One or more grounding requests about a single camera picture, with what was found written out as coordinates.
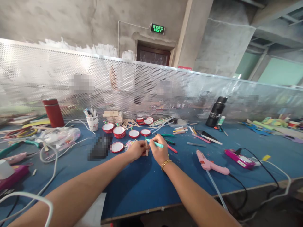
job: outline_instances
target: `person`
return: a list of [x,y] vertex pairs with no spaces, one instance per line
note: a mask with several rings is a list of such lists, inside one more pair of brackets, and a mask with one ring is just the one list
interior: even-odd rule
[[[155,146],[154,142],[163,144],[164,148]],[[50,226],[74,226],[115,176],[129,163],[145,156],[149,148],[174,185],[184,207],[199,227],[240,226],[231,214],[175,163],[168,161],[167,143],[160,134],[151,139],[147,146],[144,140],[134,142],[126,152],[74,177],[50,192],[45,197],[54,206]],[[48,212],[48,206],[38,202],[9,226],[43,227]]]

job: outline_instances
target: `doorway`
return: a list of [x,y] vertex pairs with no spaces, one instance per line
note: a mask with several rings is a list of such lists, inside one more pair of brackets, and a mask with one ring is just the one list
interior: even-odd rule
[[146,47],[138,44],[137,61],[168,66],[170,51]]

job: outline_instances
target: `red label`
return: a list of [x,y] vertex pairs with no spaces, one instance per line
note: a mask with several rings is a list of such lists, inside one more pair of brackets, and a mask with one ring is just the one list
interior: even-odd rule
[[192,70],[191,67],[185,67],[185,66],[178,66],[178,68],[186,69],[186,70]]

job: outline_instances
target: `hot glue gun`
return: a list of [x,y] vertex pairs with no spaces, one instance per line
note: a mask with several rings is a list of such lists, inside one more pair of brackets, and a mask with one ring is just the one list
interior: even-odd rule
[[219,172],[219,173],[222,173],[224,175],[229,175],[230,171],[228,168],[226,167],[221,167],[221,166],[218,166],[216,164],[214,164],[213,162],[209,161],[201,151],[197,150],[197,156],[198,156],[198,159],[199,159],[199,162],[201,163],[201,166],[204,170],[208,170],[210,171],[211,169]]

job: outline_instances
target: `metal partition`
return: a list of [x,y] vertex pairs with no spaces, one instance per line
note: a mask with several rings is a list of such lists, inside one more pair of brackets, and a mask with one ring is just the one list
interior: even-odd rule
[[41,100],[57,98],[66,118],[90,107],[204,119],[219,96],[229,119],[303,114],[302,90],[0,39],[0,113],[43,114]]

